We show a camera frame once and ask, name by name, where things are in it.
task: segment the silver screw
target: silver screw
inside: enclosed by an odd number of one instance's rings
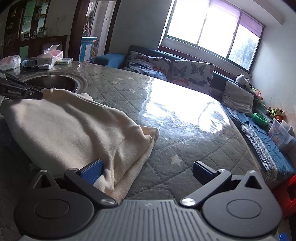
[[[100,201],[100,203],[103,206],[110,207],[110,206],[113,206],[116,203],[116,201],[112,198],[104,198]]]
[[[193,198],[183,198],[180,203],[183,206],[191,207],[196,204],[196,201]]]

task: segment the red plastic stool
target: red plastic stool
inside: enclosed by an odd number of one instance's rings
[[[296,175],[275,188],[272,193],[281,206],[284,218],[296,213]]]

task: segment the folded towel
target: folded towel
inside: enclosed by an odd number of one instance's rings
[[[42,100],[5,99],[0,107],[13,138],[39,168],[63,173],[101,159],[104,172],[94,186],[123,199],[159,136],[124,112],[86,93],[44,89]]]

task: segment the blue cabinet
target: blue cabinet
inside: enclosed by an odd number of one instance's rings
[[[96,37],[82,37],[80,45],[79,61],[87,61],[92,59],[92,51]]]

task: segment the purple roller blind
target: purple roller blind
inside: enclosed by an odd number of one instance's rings
[[[257,35],[258,37],[261,37],[263,27],[254,19],[250,18],[248,15],[242,13],[242,17],[240,19],[239,24],[249,29],[253,34]]]
[[[233,19],[236,22],[239,21],[240,11],[232,5],[222,0],[212,0],[211,7],[219,8],[222,11],[226,12],[229,18]]]

